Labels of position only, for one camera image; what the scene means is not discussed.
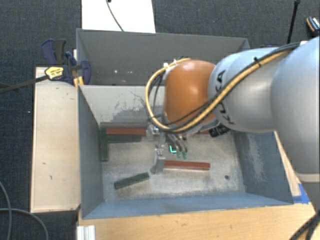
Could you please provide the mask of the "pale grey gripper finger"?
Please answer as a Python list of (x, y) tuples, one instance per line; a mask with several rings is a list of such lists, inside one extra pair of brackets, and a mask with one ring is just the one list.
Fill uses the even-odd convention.
[(159, 161), (159, 172), (162, 172), (164, 169), (164, 165), (165, 165), (165, 161), (166, 161), (166, 157), (163, 153), (163, 150), (159, 151), (159, 155), (158, 155), (158, 161)]
[(154, 161), (153, 161), (153, 165), (150, 168), (150, 173), (151, 174), (156, 174), (159, 171), (159, 166), (160, 166), (160, 150), (158, 148), (156, 148), (154, 150)]

